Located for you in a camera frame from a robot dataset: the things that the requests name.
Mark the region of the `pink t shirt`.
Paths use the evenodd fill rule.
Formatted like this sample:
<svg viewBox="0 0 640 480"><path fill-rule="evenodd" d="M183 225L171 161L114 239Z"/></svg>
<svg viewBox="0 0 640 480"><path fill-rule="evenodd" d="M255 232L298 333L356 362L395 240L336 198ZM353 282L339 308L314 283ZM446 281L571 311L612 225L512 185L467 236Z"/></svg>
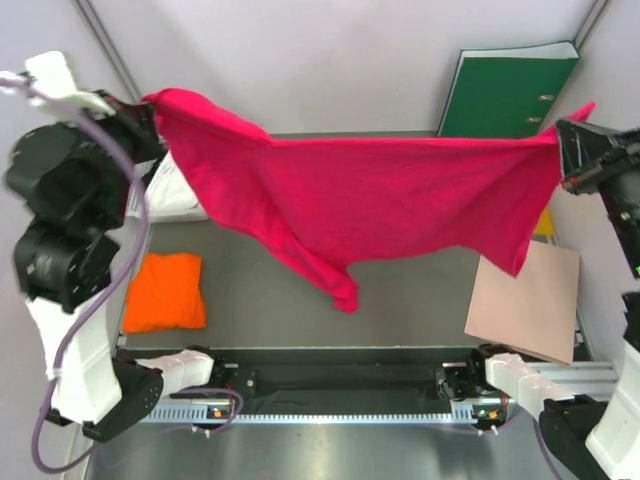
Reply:
<svg viewBox="0 0 640 480"><path fill-rule="evenodd" d="M147 96L207 215L352 313L350 265L474 250L517 275L561 181L554 128L524 139L282 140L204 96Z"/></svg>

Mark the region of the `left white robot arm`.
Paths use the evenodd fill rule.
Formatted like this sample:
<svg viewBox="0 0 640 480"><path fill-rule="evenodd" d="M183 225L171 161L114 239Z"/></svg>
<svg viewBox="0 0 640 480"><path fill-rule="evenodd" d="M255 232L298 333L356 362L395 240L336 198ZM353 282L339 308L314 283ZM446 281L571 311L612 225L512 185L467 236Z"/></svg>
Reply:
<svg viewBox="0 0 640 480"><path fill-rule="evenodd" d="M112 155L69 120L22 136L12 149L7 187L32 221L15 245L20 290L45 351L55 387L46 419L79 424L105 443L147 417L164 397L195 387L216 396L225 370L200 349L142 361L112 356L106 301L130 181Z"/></svg>

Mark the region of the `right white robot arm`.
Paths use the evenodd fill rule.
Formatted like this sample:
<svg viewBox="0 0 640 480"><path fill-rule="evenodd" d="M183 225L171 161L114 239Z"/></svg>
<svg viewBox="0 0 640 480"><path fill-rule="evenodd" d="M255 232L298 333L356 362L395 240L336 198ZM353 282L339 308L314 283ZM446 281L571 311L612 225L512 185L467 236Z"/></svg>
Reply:
<svg viewBox="0 0 640 480"><path fill-rule="evenodd" d="M573 195L599 194L632 275L639 274L639 132L569 119L555 124L562 187ZM472 350L467 384L476 394L507 394L533 419L545 456L579 479L639 476L639 295L626 307L624 365L609 401L573 394L532 369L503 346Z"/></svg>

